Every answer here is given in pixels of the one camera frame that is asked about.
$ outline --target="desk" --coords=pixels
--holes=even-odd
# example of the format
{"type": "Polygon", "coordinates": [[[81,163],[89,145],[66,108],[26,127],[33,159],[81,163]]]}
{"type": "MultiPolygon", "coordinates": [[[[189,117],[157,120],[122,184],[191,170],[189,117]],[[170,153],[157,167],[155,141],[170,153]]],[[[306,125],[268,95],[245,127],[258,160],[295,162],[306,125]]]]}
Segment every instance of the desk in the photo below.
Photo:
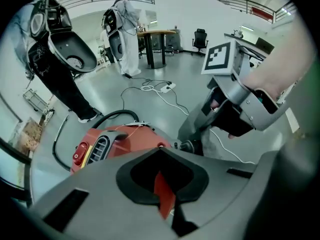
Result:
{"type": "Polygon", "coordinates": [[[176,32],[172,30],[152,30],[137,33],[138,38],[144,38],[146,59],[148,62],[147,69],[161,69],[166,65],[165,35],[167,34],[176,34],[176,32]],[[152,34],[161,35],[162,63],[160,61],[155,63],[154,61],[151,41],[152,34]]]}
{"type": "Polygon", "coordinates": [[[265,59],[266,57],[269,56],[268,53],[266,53],[265,51],[261,50],[260,48],[256,47],[256,45],[252,42],[249,42],[247,40],[244,40],[242,38],[239,38],[239,37],[236,37],[234,35],[231,35],[231,34],[227,34],[225,33],[224,36],[228,39],[228,38],[233,38],[233,39],[236,39],[236,41],[238,43],[240,43],[241,45],[243,46],[246,46],[248,48],[251,48],[252,50],[254,50],[255,52],[257,52],[263,59],[265,59]]]}

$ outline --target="white protective suit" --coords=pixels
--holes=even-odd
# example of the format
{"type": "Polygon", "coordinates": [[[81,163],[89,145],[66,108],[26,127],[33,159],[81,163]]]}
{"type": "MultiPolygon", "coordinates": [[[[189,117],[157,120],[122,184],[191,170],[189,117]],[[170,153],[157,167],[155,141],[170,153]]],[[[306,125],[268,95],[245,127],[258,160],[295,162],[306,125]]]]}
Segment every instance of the white protective suit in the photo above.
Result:
{"type": "Polygon", "coordinates": [[[125,43],[125,51],[121,61],[123,72],[130,76],[135,76],[141,73],[138,69],[139,65],[139,45],[136,27],[138,25],[139,13],[133,8],[128,0],[120,0],[114,7],[120,13],[122,19],[121,31],[125,43]]]}

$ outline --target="office chair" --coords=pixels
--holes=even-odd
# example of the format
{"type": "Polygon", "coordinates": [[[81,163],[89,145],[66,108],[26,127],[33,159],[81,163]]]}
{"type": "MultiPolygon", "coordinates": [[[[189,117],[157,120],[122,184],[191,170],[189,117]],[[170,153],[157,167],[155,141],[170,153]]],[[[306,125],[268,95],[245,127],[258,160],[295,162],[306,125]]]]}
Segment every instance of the office chair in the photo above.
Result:
{"type": "Polygon", "coordinates": [[[194,38],[192,39],[192,46],[198,48],[198,54],[203,55],[200,50],[207,48],[208,45],[208,40],[206,41],[207,38],[207,33],[204,29],[198,28],[196,32],[194,32],[194,38]]]}
{"type": "Polygon", "coordinates": [[[139,46],[139,59],[141,59],[142,51],[146,48],[145,41],[143,38],[138,38],[138,46],[139,46]]]}

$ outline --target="person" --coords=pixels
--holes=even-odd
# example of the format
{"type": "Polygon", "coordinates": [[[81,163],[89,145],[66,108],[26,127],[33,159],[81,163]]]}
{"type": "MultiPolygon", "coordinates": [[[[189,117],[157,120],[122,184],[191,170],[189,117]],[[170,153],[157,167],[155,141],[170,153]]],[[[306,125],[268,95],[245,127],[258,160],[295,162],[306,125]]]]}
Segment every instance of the person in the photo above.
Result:
{"type": "MultiPolygon", "coordinates": [[[[314,41],[301,16],[297,14],[284,42],[273,49],[259,68],[243,80],[243,84],[252,90],[265,90],[276,101],[284,90],[305,75],[316,54],[314,41]]],[[[212,109],[219,106],[216,100],[212,101],[212,109]]]]}
{"type": "Polygon", "coordinates": [[[115,63],[115,58],[111,52],[109,38],[107,35],[106,27],[102,26],[102,32],[100,33],[100,41],[104,44],[105,55],[108,57],[111,64],[115,63]]]}
{"type": "Polygon", "coordinates": [[[139,65],[139,45],[137,38],[137,26],[139,13],[133,8],[128,0],[115,0],[113,6],[122,20],[122,28],[125,51],[121,62],[121,73],[135,76],[141,73],[139,65]]]}
{"type": "Polygon", "coordinates": [[[53,95],[76,113],[80,123],[87,123],[98,114],[81,94],[70,70],[49,51],[47,44],[36,42],[31,37],[30,21],[35,3],[34,0],[26,0],[8,25],[15,54],[25,68],[28,80],[32,81],[36,74],[53,95]]]}

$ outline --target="white wall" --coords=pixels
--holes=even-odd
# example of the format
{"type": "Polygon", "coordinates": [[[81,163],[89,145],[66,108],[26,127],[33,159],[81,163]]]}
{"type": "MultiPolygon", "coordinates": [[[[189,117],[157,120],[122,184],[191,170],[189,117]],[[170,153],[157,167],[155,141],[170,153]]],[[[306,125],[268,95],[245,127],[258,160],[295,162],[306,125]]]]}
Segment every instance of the white wall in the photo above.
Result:
{"type": "Polygon", "coordinates": [[[271,30],[266,20],[231,9],[217,0],[155,0],[155,4],[157,25],[164,30],[177,25],[181,30],[181,46],[187,51],[196,51],[192,39],[197,29],[205,29],[209,46],[224,42],[224,33],[231,34],[242,25],[264,33],[271,30]]]}
{"type": "Polygon", "coordinates": [[[86,45],[89,46],[91,51],[94,53],[96,58],[100,58],[100,54],[98,53],[98,48],[101,45],[101,42],[97,39],[87,40],[85,41],[86,45]]]}
{"type": "Polygon", "coordinates": [[[272,29],[266,34],[265,40],[273,46],[281,44],[290,32],[293,20],[294,15],[290,15],[272,24],[272,29]]]}
{"type": "Polygon", "coordinates": [[[152,31],[152,30],[160,30],[160,27],[158,25],[158,23],[152,23],[152,24],[149,24],[148,26],[145,26],[145,30],[149,30],[149,31],[152,31]]]}
{"type": "Polygon", "coordinates": [[[258,34],[257,31],[242,29],[243,39],[255,44],[258,38],[265,39],[266,34],[258,34]]]}
{"type": "Polygon", "coordinates": [[[271,8],[274,11],[277,11],[289,1],[290,0],[269,0],[266,3],[264,3],[264,5],[271,8]]]}
{"type": "MultiPolygon", "coordinates": [[[[149,10],[155,11],[156,6],[151,3],[139,2],[139,1],[130,1],[133,8],[140,10],[149,10]]],[[[95,12],[99,12],[101,10],[107,10],[114,4],[114,1],[98,1],[98,2],[90,2],[86,4],[82,4],[73,8],[68,9],[68,14],[70,19],[74,19],[86,14],[92,14],[95,12]]]]}
{"type": "MultiPolygon", "coordinates": [[[[41,115],[35,112],[32,106],[23,98],[24,89],[28,83],[29,80],[26,78],[25,69],[16,56],[8,31],[5,31],[0,40],[0,92],[13,111],[23,121],[31,117],[36,122],[39,122],[41,115]]],[[[51,92],[38,77],[34,78],[29,88],[37,91],[37,94],[46,102],[52,96],[51,92]]]]}

